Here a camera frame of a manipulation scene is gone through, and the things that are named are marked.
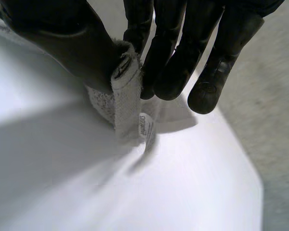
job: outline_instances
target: white surface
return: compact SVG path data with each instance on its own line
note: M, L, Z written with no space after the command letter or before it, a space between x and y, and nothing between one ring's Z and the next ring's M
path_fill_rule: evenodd
M261 230L238 140L219 110L195 116L143 157L55 61L0 39L0 231Z

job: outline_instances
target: glove finger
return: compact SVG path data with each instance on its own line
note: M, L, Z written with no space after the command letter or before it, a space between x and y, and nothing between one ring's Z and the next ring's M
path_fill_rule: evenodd
M150 34L153 17L153 0L124 0L128 28L123 40L130 42L142 54Z
M154 82L173 53L185 8L185 0L154 1L157 29L144 61L142 99L150 99L154 96Z
M188 1L180 44L154 85L156 96L173 100L181 94L222 13L223 7L214 1Z

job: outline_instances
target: towel label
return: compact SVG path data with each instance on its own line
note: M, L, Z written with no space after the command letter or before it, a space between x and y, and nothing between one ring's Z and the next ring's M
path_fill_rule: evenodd
M139 135L145 139L146 145L150 146L155 134L155 124L151 116L146 113L139 114Z

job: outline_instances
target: hand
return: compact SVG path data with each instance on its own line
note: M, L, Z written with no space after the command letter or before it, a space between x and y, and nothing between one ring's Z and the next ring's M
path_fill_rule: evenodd
M145 59L143 99L157 95L163 100L178 97L195 70L221 18L217 38L206 66L188 97L189 107L200 114L211 112L241 50L283 0L124 0L128 29L124 40L142 53L152 22L157 30ZM185 22L173 56L183 14Z
M47 52L86 85L112 92L110 78L120 54L85 0L0 2L1 18L16 34Z

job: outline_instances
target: black glove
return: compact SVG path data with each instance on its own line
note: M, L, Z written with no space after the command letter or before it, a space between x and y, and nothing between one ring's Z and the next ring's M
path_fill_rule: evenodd
M112 92L110 78L120 54L85 0L0 2L0 17L11 30L46 51L88 86Z
M262 17L276 10L283 1L187 0L185 6L185 0L154 0L157 31L144 62L142 98L150 99L156 94L163 100L173 100L181 94L222 17L207 64L188 97L193 111L211 112L242 48L263 25ZM149 34L153 0L124 3L129 21L124 39L141 53ZM184 12L180 45L171 57Z

